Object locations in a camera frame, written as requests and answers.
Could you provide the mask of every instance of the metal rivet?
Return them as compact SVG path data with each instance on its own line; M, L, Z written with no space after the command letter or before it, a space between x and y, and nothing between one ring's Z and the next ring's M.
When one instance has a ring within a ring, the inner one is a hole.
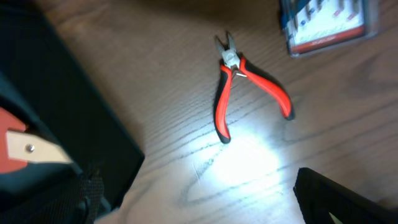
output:
M32 152L35 150L35 146L34 146L34 145L31 145L31 144L27 144L27 145L25 146L25 150L26 150L27 152L29 152L29 153L32 153Z

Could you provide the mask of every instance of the black object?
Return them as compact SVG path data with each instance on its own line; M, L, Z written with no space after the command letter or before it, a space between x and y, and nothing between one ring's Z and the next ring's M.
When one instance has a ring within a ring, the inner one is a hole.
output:
M93 223L103 193L100 172L94 168L87 174L64 178L23 204L0 212L0 223Z
M82 170L99 164L104 197L119 207L144 155L40 11L10 2L0 4L0 107L61 145Z
M396 215L309 168L298 170L294 193L306 224L397 223Z

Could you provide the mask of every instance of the wooden table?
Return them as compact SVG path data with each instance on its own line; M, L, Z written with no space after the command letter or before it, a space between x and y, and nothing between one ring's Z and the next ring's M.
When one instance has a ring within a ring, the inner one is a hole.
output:
M376 38L290 58L271 0L39 0L146 160L119 211L98 223L303 223L292 187L309 167L398 205L398 2ZM220 143L214 35L277 77L297 118L234 79Z

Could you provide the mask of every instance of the needle-nose pliers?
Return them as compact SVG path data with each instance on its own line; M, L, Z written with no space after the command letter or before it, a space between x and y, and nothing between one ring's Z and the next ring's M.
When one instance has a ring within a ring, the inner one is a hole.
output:
M286 120L290 121L294 119L295 116L293 104L286 91L280 87L279 82L272 76L255 67L241 54L237 53L231 34L227 33L227 38L227 48L224 47L218 37L215 38L216 46L223 58L223 63L220 66L220 85L215 98L214 122L217 134L224 144L231 141L225 115L234 75L246 77L258 87L272 95L279 103L282 115Z

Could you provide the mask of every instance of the plastic packaging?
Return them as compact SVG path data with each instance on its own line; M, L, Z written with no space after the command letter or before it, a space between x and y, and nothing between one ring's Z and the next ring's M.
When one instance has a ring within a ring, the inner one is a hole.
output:
M281 0L292 57L377 34L378 0Z

